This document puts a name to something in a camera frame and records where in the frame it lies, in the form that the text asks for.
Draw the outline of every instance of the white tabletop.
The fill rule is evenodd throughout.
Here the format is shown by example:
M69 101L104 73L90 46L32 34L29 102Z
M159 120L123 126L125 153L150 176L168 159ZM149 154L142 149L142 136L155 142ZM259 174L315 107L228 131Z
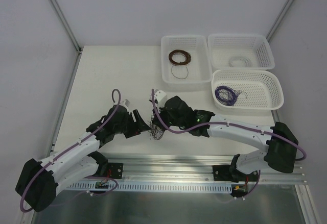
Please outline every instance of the white tabletop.
M111 91L117 88L122 99L128 99L130 110L138 109L144 121L152 115L148 101L151 89L161 89L168 98L178 95L193 109L219 113L214 105L211 84L200 91L176 92L161 78L160 46L85 46L78 66L54 151L76 141L85 129L112 107ZM256 125L272 126L270 111L260 116L225 115L227 118ZM235 155L249 153L254 147L221 138L195 137L191 134L165 132L161 140L150 140L150 134L125 139L116 135L100 149L103 153L143 155Z

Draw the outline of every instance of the gray wall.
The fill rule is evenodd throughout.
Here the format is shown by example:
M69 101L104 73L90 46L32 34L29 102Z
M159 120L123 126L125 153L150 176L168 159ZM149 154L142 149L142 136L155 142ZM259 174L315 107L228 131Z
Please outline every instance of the gray wall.
M0 0L0 223L24 163L44 157L76 53L48 0Z
M160 45L168 34L266 35L286 0L58 0L81 45Z
M273 72L283 87L280 110L308 153L304 161L322 223L327 223L327 0L296 0L273 38Z

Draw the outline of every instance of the robotic arm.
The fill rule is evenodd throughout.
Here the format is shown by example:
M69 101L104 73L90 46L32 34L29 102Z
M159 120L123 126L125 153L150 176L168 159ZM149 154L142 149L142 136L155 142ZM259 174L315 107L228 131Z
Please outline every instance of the robotic arm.
M283 123L276 122L270 127L229 120L213 112L193 110L178 96L167 99L161 90L152 91L150 101L154 106L151 125L162 133L166 130L178 134L189 132L194 136L227 138L258 148L249 154L235 155L229 166L214 166L214 172L218 172L217 181L244 181L246 175L268 167L283 173L293 172L296 151L300 148ZM182 131L172 131L170 126Z
M115 103L107 115L91 124L72 145L47 158L26 162L16 192L39 212L48 207L62 190L80 179L87 176L107 177L113 163L108 163L107 158L97 150L112 141L116 134L130 138L150 130L138 111L131 113L128 105L128 100ZM121 179L121 176L122 173L118 173L115 178Z

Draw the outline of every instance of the perforated basket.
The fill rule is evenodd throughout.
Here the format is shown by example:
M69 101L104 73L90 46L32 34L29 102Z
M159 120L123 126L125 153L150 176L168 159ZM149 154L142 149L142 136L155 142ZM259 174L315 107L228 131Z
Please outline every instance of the perforated basket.
M262 35L211 34L208 48L216 69L268 70L275 67L269 43Z
M191 62L188 65L173 66L171 64L168 56L170 52L176 49L181 49L191 54ZM175 55L174 60L176 62L183 62L185 58ZM163 81L171 85L209 83L213 72L205 37L200 35L162 37L161 74Z
M215 90L218 86L228 86L241 93L234 106L221 104ZM217 70L211 82L215 105L222 110L275 110L284 103L284 95L277 77L262 70Z

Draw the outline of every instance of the gray floor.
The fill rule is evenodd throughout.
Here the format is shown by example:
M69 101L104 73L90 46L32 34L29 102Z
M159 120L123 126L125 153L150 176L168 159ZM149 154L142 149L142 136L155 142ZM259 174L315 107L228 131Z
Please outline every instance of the gray floor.
M54 204L77 193L63 191ZM294 186L261 185L245 201L223 203L230 198L209 193L82 194L67 205L48 207L32 223L305 223Z

